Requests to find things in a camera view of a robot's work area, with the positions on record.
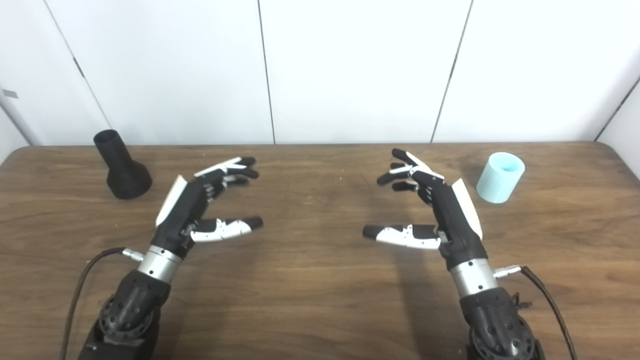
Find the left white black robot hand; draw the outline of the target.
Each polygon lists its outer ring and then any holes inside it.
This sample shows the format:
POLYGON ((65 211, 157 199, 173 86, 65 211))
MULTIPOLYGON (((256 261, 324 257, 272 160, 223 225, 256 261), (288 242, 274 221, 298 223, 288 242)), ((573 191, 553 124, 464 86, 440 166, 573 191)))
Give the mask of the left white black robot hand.
POLYGON ((205 219, 208 206, 229 187, 245 186, 259 173, 254 157, 234 157, 193 175, 177 176, 155 221, 151 245, 185 259, 196 243, 218 242, 254 232, 263 225, 260 216, 239 219, 205 219))

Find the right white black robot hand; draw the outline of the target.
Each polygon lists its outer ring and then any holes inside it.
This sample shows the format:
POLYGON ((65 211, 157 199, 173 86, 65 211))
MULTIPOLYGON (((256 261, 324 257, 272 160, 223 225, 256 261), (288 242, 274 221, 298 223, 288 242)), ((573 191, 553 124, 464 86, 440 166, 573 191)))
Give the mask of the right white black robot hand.
POLYGON ((416 193, 432 209, 436 224, 365 225, 362 235, 379 243, 438 250, 448 271, 488 259, 479 217, 463 180, 447 183, 443 175, 405 150, 393 148, 391 155, 398 162, 377 178, 377 184, 390 183, 395 192, 416 193))

